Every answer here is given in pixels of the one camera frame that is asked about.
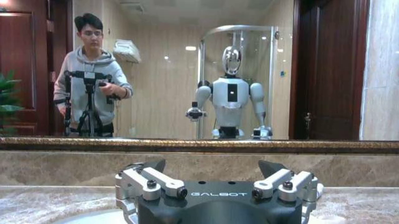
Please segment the ceiling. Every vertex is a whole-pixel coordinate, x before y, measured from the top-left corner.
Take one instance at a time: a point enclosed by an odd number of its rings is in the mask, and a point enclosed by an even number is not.
[[[134,22],[256,25],[275,0],[116,0]]]

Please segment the silver robot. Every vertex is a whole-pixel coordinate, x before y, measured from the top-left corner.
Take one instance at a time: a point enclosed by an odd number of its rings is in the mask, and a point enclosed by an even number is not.
[[[238,129],[242,120],[243,109],[248,98],[252,100],[254,111],[259,120],[259,128],[254,129],[254,139],[270,140],[272,136],[271,127],[264,125],[266,105],[263,102],[264,91],[260,83],[248,83],[236,77],[242,62],[242,53],[235,46],[228,46],[223,52],[223,69],[226,75],[212,84],[203,80],[196,89],[192,107],[187,110],[186,116],[191,121],[207,116],[202,110],[207,99],[215,107],[216,121],[219,128],[212,131],[214,138],[236,139],[244,136],[243,130]]]

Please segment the potted plant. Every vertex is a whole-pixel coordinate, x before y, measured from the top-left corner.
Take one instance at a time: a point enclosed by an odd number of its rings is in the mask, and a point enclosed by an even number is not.
[[[8,125],[16,121],[16,112],[23,109],[16,97],[16,83],[20,80],[13,79],[13,71],[4,76],[0,72],[0,136],[11,135],[16,132]]]

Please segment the mirror frame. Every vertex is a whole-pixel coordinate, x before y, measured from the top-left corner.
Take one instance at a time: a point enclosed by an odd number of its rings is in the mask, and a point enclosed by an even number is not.
[[[399,154],[399,141],[1,137],[0,150],[202,154]]]

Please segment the man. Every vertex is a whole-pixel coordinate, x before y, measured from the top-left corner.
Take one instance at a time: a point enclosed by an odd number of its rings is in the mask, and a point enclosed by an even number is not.
[[[95,128],[99,129],[103,127],[103,136],[112,136],[114,125],[112,120],[115,117],[114,114],[114,100],[112,103],[107,103],[107,96],[114,94],[120,99],[127,99],[134,94],[132,86],[127,82],[124,72],[115,60],[114,55],[102,49],[103,46],[103,23],[100,19],[87,13],[83,16],[75,18],[75,25],[78,29],[78,36],[83,41],[83,46],[80,46],[75,51],[70,52],[66,56],[60,75],[55,83],[55,103],[57,105],[59,111],[66,117],[66,75],[64,71],[76,72],[95,72],[103,73],[104,75],[112,75],[112,82],[115,84],[106,82],[106,80],[96,80],[95,85],[95,106],[94,110],[96,111],[102,124],[96,122]],[[106,82],[106,86],[99,86],[100,82]],[[86,84],[84,79],[74,77],[71,79],[71,131],[79,132],[79,118],[82,117],[87,109],[87,93],[86,93]],[[82,130],[88,133],[88,117]]]

